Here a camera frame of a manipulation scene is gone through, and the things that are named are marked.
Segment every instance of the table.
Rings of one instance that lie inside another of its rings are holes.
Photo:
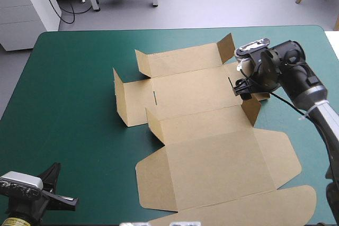
[[[262,37],[272,46],[300,42],[339,110],[339,61],[318,26],[49,32],[39,37],[0,121],[0,174],[36,175],[62,163],[58,194],[80,197],[78,210],[48,211],[44,223],[116,224],[170,214],[139,205],[135,165],[162,144],[147,125],[127,128],[116,113],[112,67],[124,81],[143,79],[134,49],[151,53],[195,46],[229,32],[236,46]],[[287,98],[282,89],[277,93]],[[282,188],[313,186],[318,203],[310,223],[334,223],[325,197],[325,146],[311,123],[298,117],[271,98],[263,102],[255,127],[288,134],[303,171]],[[6,201],[0,197],[0,211]]]

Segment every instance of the cable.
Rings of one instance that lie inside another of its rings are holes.
[[[85,11],[82,11],[82,12],[75,12],[74,14],[83,14],[83,13],[87,13],[91,8],[92,8],[92,6],[90,6],[90,7],[89,7],[87,10],[85,10]],[[70,11],[68,11],[68,10],[65,10],[65,9],[63,9],[63,8],[61,8],[61,7],[60,7],[60,9],[63,10],[64,12],[66,12],[66,13],[72,13],[72,14],[73,14],[73,12],[70,12]]]
[[[83,14],[83,13],[87,13],[91,8],[92,8],[92,6],[90,6],[87,10],[82,11],[82,12],[70,12],[70,11],[65,10],[65,9],[63,9],[63,8],[60,7],[61,10],[63,10],[63,11],[66,12],[66,13],[70,13],[70,14]]]
[[[69,3],[70,3],[70,6],[71,6],[71,8],[72,8],[72,11],[73,11],[73,20],[72,20],[71,22],[68,22],[68,21],[65,21],[63,18],[61,18],[61,16],[58,14],[57,10],[55,10],[52,1],[51,1],[51,0],[48,0],[48,1],[49,1],[49,3],[51,4],[51,6],[52,6],[54,12],[57,14],[57,16],[58,16],[63,22],[65,22],[65,23],[67,23],[67,24],[73,24],[73,23],[75,22],[75,13],[74,13],[73,5],[72,5],[71,2],[69,2]]]

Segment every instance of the grey floor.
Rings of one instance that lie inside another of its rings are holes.
[[[90,4],[72,0],[76,11]],[[64,8],[67,2],[60,1]],[[111,0],[100,2],[101,11],[76,16],[74,24],[59,30],[123,30],[212,28],[230,26],[315,24],[331,31],[339,15],[339,0]],[[63,15],[71,20],[71,15]],[[0,47],[0,117],[2,116],[30,50],[6,52]]]

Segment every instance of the flat cardboard box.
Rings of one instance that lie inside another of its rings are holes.
[[[186,49],[136,50],[139,70],[150,79],[124,83],[114,70],[121,118],[127,126],[148,123],[166,145],[136,167],[140,204],[178,211],[154,225],[227,225],[229,217],[234,225],[304,225],[314,212],[311,187],[277,191],[301,165],[284,133],[253,128],[257,98],[267,97],[243,102],[234,96],[228,79],[234,83],[242,75],[236,63],[224,64],[234,50],[229,34]]]

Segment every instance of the cable tie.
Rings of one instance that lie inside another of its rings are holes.
[[[328,100],[322,100],[318,103],[315,103],[311,108],[308,109],[308,111],[305,112],[305,114],[303,116],[301,116],[300,118],[298,118],[298,120],[304,120],[306,117],[308,117],[308,114],[314,110],[315,108],[318,108],[319,106],[325,104],[325,103],[329,103]]]

